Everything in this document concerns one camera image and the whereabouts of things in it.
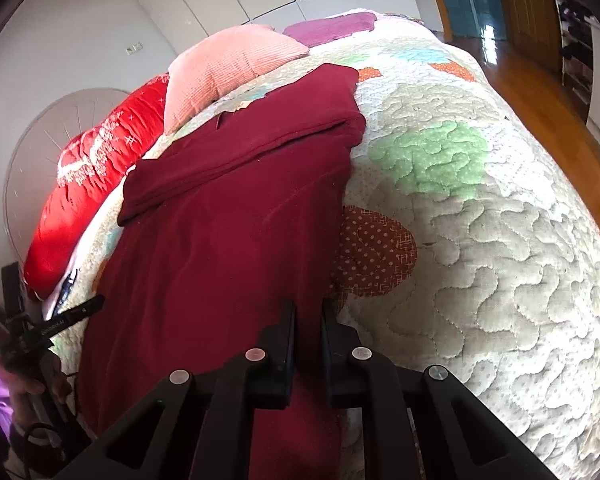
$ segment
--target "cable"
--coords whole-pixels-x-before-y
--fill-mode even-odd
[[[21,475],[19,475],[18,473],[16,473],[15,471],[12,471],[11,469],[9,469],[9,468],[7,468],[7,467],[5,467],[5,468],[4,468],[4,470],[5,470],[5,471],[6,471],[8,474],[10,474],[10,475],[13,475],[13,476],[15,476],[16,478],[22,478],[22,480],[26,480],[26,479],[24,478],[24,476],[21,476]]]
[[[22,447],[22,465],[24,466],[25,480],[31,480],[31,471],[29,469],[29,465],[27,465],[27,444],[29,443],[31,434],[36,430],[53,431],[55,434],[60,436],[56,428],[48,424],[43,424],[42,422],[33,423],[27,428],[27,431],[24,432],[24,446]]]

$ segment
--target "pillow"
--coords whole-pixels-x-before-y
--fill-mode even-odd
[[[58,186],[46,199],[24,262],[32,297],[43,300],[53,292],[106,197],[163,133],[168,81],[162,74],[145,83],[60,154]]]
[[[169,67],[165,134],[238,86],[308,53],[306,46],[268,25],[249,23],[205,38]]]

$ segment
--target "purple pillow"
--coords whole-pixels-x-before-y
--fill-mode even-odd
[[[283,34],[311,48],[346,38],[354,32],[374,30],[375,21],[376,15],[372,12],[355,12],[345,16],[295,23],[289,25]]]

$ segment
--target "quilted bedspread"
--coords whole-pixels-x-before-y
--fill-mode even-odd
[[[445,365],[558,478],[592,479],[600,470],[600,231],[467,53],[379,15],[374,31],[312,48],[241,86],[146,156],[324,62],[359,70],[356,101],[367,120],[344,196],[340,320],[396,364]],[[121,204],[122,185],[83,238],[88,250],[66,306],[93,295],[120,236]],[[83,331],[84,323],[55,341],[70,372]],[[342,477],[360,478],[355,412],[343,446]]]

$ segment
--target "red blanket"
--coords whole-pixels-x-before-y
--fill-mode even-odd
[[[320,304],[338,245],[349,151],[365,119],[358,72],[324,64],[222,113],[126,180],[122,238],[102,275],[78,376],[102,432],[176,368],[197,374],[249,349],[298,307],[291,407],[256,412],[252,480],[334,479],[340,432],[326,404]]]

